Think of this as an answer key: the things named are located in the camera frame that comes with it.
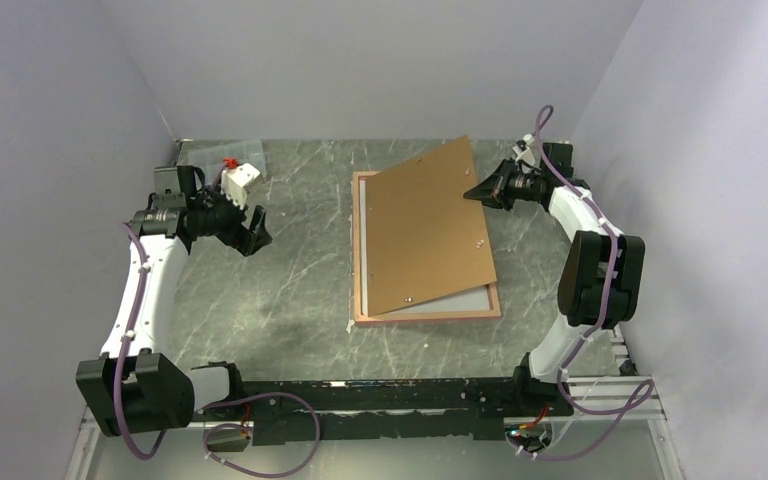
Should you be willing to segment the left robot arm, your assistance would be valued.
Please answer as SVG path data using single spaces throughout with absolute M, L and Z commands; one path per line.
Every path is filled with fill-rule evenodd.
M 76 384 L 101 432 L 160 432 L 187 426 L 208 407 L 232 420 L 246 406 L 236 366 L 210 362 L 189 371 L 165 353 L 173 300 L 193 244 L 214 238 L 244 257 L 272 241 L 266 211 L 247 197 L 261 172 L 227 160 L 214 176 L 196 166 L 157 167 L 144 209 L 126 222 L 128 279 L 98 358 L 79 363 Z

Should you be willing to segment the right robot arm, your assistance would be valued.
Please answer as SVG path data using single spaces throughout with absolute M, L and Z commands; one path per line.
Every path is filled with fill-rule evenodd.
M 607 219 L 590 186 L 574 174 L 571 144 L 538 145 L 527 136 L 513 152 L 463 196 L 505 211 L 517 201 L 537 203 L 570 241 L 558 282 L 556 320 L 510 380 L 512 406 L 532 415 L 560 393 L 570 367 L 593 340 L 633 317 L 645 243 Z

